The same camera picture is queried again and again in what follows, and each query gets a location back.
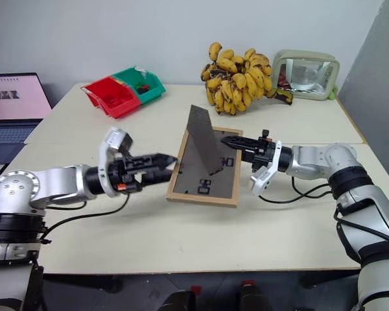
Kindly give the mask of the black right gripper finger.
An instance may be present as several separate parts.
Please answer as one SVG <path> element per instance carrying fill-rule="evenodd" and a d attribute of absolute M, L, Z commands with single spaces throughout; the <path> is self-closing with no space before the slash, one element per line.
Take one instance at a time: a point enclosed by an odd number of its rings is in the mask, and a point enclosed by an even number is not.
<path fill-rule="evenodd" d="M 245 152 L 256 152 L 259 146 L 256 143 L 225 143 L 228 147 Z"/>
<path fill-rule="evenodd" d="M 247 137 L 241 137 L 236 135 L 225 136 L 220 140 L 226 145 L 258 145 L 259 141 Z"/>

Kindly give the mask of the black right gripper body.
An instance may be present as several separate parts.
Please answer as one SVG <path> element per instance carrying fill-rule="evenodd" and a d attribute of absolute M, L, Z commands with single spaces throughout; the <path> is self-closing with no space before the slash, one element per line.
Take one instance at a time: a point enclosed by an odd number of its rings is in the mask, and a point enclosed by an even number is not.
<path fill-rule="evenodd" d="M 250 163 L 252 172 L 257 172 L 262 166 L 267 167 L 271 157 L 272 140 L 268 137 L 269 130 L 262 130 L 262 134 L 256 140 L 259 141 L 259 149 L 256 152 L 242 151 L 242 161 Z"/>

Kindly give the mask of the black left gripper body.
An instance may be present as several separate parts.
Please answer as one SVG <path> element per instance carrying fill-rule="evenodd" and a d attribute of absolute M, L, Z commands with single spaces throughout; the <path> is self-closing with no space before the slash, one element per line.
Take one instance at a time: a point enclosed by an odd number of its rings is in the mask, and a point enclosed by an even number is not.
<path fill-rule="evenodd" d="M 136 174 L 144 171 L 146 163 L 147 157 L 145 155 L 122 157 L 110 163 L 108 179 L 114 191 L 122 194 L 141 192 L 143 186 L 136 179 Z"/>

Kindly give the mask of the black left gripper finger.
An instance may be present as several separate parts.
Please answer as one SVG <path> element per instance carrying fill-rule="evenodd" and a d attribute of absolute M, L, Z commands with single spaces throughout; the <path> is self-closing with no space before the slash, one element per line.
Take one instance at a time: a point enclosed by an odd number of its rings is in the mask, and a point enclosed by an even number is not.
<path fill-rule="evenodd" d="M 150 164 L 141 167 L 141 184 L 144 187 L 159 183 L 167 183 L 172 176 L 169 164 Z"/>
<path fill-rule="evenodd" d="M 160 153 L 144 155 L 143 159 L 145 168 L 153 168 L 159 170 L 167 169 L 167 167 L 175 164 L 175 162 L 177 162 L 178 160 L 174 156 Z"/>

